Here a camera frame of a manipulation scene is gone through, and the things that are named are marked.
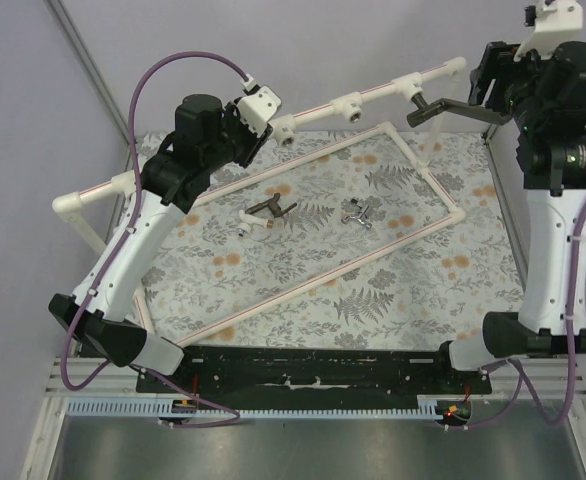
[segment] small metal tool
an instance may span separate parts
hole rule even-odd
[[[294,203],[294,204],[286,207],[284,210],[282,210],[280,205],[277,203],[279,199],[280,199],[280,194],[276,193],[275,195],[273,195],[273,198],[269,198],[265,202],[258,203],[257,205],[253,205],[252,207],[247,208],[245,210],[245,213],[247,213],[249,215],[253,215],[255,212],[259,212],[260,210],[268,208],[271,211],[271,213],[273,214],[274,218],[279,218],[279,217],[283,216],[284,214],[293,210],[295,207],[297,207],[297,203]]]
[[[362,225],[364,228],[366,228],[367,230],[370,230],[373,225],[371,224],[371,222],[368,221],[368,218],[369,218],[368,211],[370,208],[369,205],[360,205],[358,203],[357,199],[355,199],[355,198],[351,199],[351,205],[353,205],[353,206],[355,206],[355,208],[357,208],[357,212],[353,213],[351,215],[349,215],[349,214],[344,215],[342,217],[342,223],[347,224],[351,220],[355,220],[360,225]]]

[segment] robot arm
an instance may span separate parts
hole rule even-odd
[[[586,43],[566,41],[581,28],[582,10],[574,1],[543,0],[526,12],[533,34],[521,45],[487,45],[471,73],[468,105],[449,99],[429,105],[414,98],[418,110],[408,117],[411,125],[443,111],[500,125],[512,118],[520,131],[517,161],[531,216],[524,304],[519,314],[488,313],[481,335],[444,345],[456,370],[516,354],[566,353],[574,241],[579,241],[580,263],[572,320],[579,332],[576,352],[586,353],[586,223],[580,238],[572,237],[586,203]]]
[[[133,228],[127,220],[135,211],[135,196],[113,239],[71,296],[56,294],[49,311],[66,328],[87,298],[90,301],[75,330],[75,339],[97,350],[117,366],[135,364],[170,375],[180,364],[182,350],[168,340],[129,322],[131,297],[158,248],[210,186],[210,175],[227,163],[248,167],[266,142],[268,121],[281,104],[269,88],[245,84],[248,96],[222,107],[209,95],[191,95],[175,112],[175,131],[142,170],[142,205]],[[125,229],[126,248],[110,258]],[[97,272],[108,270],[99,288],[91,289]]]

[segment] table surface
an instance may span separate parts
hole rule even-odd
[[[227,166],[212,188],[352,135],[301,133],[269,142],[253,165]],[[416,152],[426,134],[401,136]],[[162,134],[149,134],[150,156]],[[523,294],[479,134],[443,134],[431,170],[466,219],[201,343],[347,349],[437,348],[477,332],[489,310],[517,310]],[[238,211],[279,192],[298,207],[273,229],[237,236]],[[351,198],[372,207],[370,231],[340,218]],[[379,135],[193,209],[143,279],[158,334],[185,334],[437,221],[446,207],[386,135]],[[257,216],[268,217],[268,211]]]

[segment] metal base plate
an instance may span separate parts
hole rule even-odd
[[[417,409],[418,395],[491,393],[488,376],[451,371],[440,352],[193,346],[171,379],[238,410]],[[171,392],[149,375],[136,390]]]

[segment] purple cable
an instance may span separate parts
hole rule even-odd
[[[146,369],[146,373],[154,376],[155,378],[157,378],[160,382],[162,382],[167,387],[172,388],[176,392],[181,393],[185,397],[188,397],[188,398],[190,398],[191,400],[193,400],[195,402],[201,403],[201,404],[206,405],[206,406],[211,407],[211,408],[215,408],[216,410],[222,410],[223,412],[226,412],[226,413],[229,413],[229,414],[233,415],[233,418],[227,418],[225,420],[218,420],[218,421],[215,421],[215,422],[207,422],[207,423],[186,423],[184,425],[174,424],[173,425],[173,428],[211,428],[211,427],[221,427],[223,425],[230,425],[232,423],[235,423],[235,422],[237,422],[240,419],[240,412],[238,412],[237,410],[233,410],[232,408],[225,407],[224,405],[218,405],[217,403],[213,403],[210,400],[206,400],[204,398],[197,397],[197,396],[193,395],[192,393],[188,393],[186,390],[183,390],[182,388],[178,387],[176,384],[174,384],[173,382],[171,382],[164,375],[162,375],[159,372],[156,372],[155,370],[149,370],[147,368]],[[162,424],[163,425],[169,425],[169,422],[166,422],[166,421],[162,420]]]
[[[567,325],[566,328],[567,328],[567,337],[568,337],[568,329],[571,328],[571,330],[573,330],[573,327],[572,326],[569,327]],[[566,420],[566,417],[568,416],[569,411],[571,410],[571,403],[573,402],[573,396],[575,393],[575,366],[573,367],[573,377],[572,377],[573,382],[570,381],[571,377],[569,377],[569,380],[567,380],[566,396],[564,397],[564,404],[562,405],[562,410],[560,410],[560,413],[555,418],[551,418],[549,416],[549,414],[547,413],[547,411],[544,409],[544,406],[542,405],[542,400],[540,400],[540,396],[538,395],[537,391],[535,390],[535,387],[533,386],[533,382],[531,382],[531,379],[524,371],[524,367],[522,366],[522,364],[516,360],[516,363],[513,363],[513,366],[515,368],[517,368],[518,372],[520,372],[520,382],[522,380],[524,380],[524,383],[526,384],[526,388],[528,388],[529,392],[531,392],[531,398],[533,399],[533,402],[535,402],[535,407],[537,408],[538,412],[540,412],[540,415],[542,415],[542,418],[544,419],[544,421],[552,427],[557,427],[559,425],[562,425],[564,423],[564,421]]]
[[[141,174],[140,174],[140,163],[137,158],[137,146],[135,144],[135,109],[137,107],[137,101],[140,98],[140,93],[142,93],[142,88],[144,88],[144,85],[146,85],[146,82],[148,82],[149,78],[151,78],[151,76],[155,72],[157,72],[160,68],[162,68],[163,66],[165,66],[171,62],[174,62],[176,60],[181,60],[183,58],[208,58],[211,60],[216,60],[218,62],[221,62],[221,63],[231,67],[233,70],[235,70],[240,75],[240,77],[242,77],[242,79],[245,82],[248,81],[248,79],[249,79],[248,75],[246,73],[244,73],[244,71],[240,67],[238,67],[235,63],[231,62],[230,60],[228,60],[220,55],[217,55],[215,53],[197,52],[197,51],[181,52],[181,53],[176,53],[174,55],[169,55],[168,57],[163,58],[162,60],[157,62],[155,65],[153,65],[151,68],[149,68],[149,70],[142,76],[142,78],[138,82],[137,86],[135,87],[135,91],[133,92],[133,96],[131,97],[131,105],[129,107],[129,125],[128,125],[128,127],[129,127],[129,132],[128,132],[129,133],[129,146],[131,148],[131,159],[133,161],[133,172],[135,174],[135,206],[133,207],[133,213],[131,215],[131,218],[129,219],[129,222],[127,224],[127,228],[124,230],[124,232],[122,232],[122,235],[120,236],[117,243],[115,244],[115,247],[113,247],[113,250],[111,250],[111,253],[104,261],[104,264],[102,265],[100,270],[96,273],[95,278],[93,279],[93,282],[91,283],[91,286],[89,287],[90,290],[97,290],[97,287],[100,285],[100,281],[102,280],[102,278],[104,278],[104,275],[108,271],[109,266],[113,263],[113,261],[115,260],[115,258],[118,255],[118,253],[122,249],[122,246],[126,242],[126,239],[129,237],[129,235],[130,235],[129,229],[135,227],[135,222],[137,221],[138,214],[140,213],[140,209],[142,208],[142,179],[141,179]],[[89,383],[91,383],[91,381],[104,369],[104,367],[106,367],[109,364],[108,360],[106,360],[104,363],[100,364],[100,366],[97,367],[95,369],[95,371],[93,373],[91,373],[91,375],[89,375],[88,378],[86,380],[84,380],[79,385],[72,384],[71,380],[69,379],[68,369],[67,369],[67,357],[69,356],[69,353],[71,350],[71,342],[73,340],[73,334],[75,333],[75,329],[77,328],[77,324],[80,322],[80,318],[82,318],[82,314],[86,311],[86,307],[88,306],[89,302],[91,301],[91,298],[92,298],[91,295],[87,295],[84,298],[84,300],[82,301],[82,304],[79,306],[79,308],[77,309],[77,312],[73,316],[73,320],[71,321],[71,324],[69,325],[69,329],[66,332],[66,338],[64,340],[64,347],[63,347],[63,351],[62,351],[62,361],[60,364],[60,370],[61,370],[62,382],[64,383],[64,386],[71,391],[82,390]]]

